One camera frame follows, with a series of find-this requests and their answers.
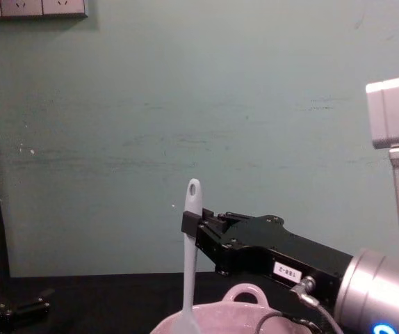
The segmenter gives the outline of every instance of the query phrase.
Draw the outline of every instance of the label sticker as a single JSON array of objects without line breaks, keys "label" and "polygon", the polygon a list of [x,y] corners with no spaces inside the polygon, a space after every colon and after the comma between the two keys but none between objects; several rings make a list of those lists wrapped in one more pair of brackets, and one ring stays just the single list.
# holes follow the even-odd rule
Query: label sticker
[{"label": "label sticker", "polygon": [[292,280],[295,283],[300,283],[302,279],[301,271],[298,271],[294,268],[290,268],[280,262],[276,262],[274,264],[274,273],[276,273],[278,276],[287,278],[288,280]]}]

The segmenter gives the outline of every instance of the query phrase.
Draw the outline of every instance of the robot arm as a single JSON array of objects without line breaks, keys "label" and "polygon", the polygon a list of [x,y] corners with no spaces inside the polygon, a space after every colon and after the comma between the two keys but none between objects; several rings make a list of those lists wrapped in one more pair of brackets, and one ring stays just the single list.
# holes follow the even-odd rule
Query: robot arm
[{"label": "robot arm", "polygon": [[[367,85],[375,148],[389,148],[399,216],[399,78]],[[333,309],[359,333],[399,333],[399,260],[363,249],[355,257],[288,232],[277,216],[184,212],[183,232],[228,276],[265,276],[301,301]],[[312,289],[306,289],[311,283]]]}]

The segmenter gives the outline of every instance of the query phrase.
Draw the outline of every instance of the connector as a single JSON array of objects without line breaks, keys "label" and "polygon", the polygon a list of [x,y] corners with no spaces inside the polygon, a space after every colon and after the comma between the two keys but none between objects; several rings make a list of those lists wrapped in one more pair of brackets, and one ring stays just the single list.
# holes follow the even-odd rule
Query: connector
[{"label": "connector", "polygon": [[320,305],[320,301],[315,297],[311,296],[310,293],[316,288],[316,280],[311,276],[306,276],[300,283],[295,285],[291,291],[297,295],[298,299],[309,306],[310,308],[317,308]]}]

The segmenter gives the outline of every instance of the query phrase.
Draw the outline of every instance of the pot handle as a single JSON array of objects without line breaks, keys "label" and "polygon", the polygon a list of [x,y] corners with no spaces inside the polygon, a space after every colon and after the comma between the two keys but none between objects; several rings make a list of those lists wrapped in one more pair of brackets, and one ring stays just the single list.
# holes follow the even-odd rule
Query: pot handle
[{"label": "pot handle", "polygon": [[268,299],[263,290],[256,285],[249,283],[241,283],[232,287],[224,296],[222,301],[235,301],[239,294],[251,294],[256,298],[256,303],[265,307],[269,307]]}]

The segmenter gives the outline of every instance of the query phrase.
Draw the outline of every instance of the white spatula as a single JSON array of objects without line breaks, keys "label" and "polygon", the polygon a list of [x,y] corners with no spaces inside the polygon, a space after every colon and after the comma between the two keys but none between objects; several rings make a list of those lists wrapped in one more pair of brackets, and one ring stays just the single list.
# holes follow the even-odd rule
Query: white spatula
[{"label": "white spatula", "polygon": [[[184,211],[202,215],[202,192],[200,181],[191,179],[188,183]],[[197,268],[195,238],[184,234],[184,297],[183,309],[172,325],[171,334],[201,334],[193,314],[193,291]]]}]

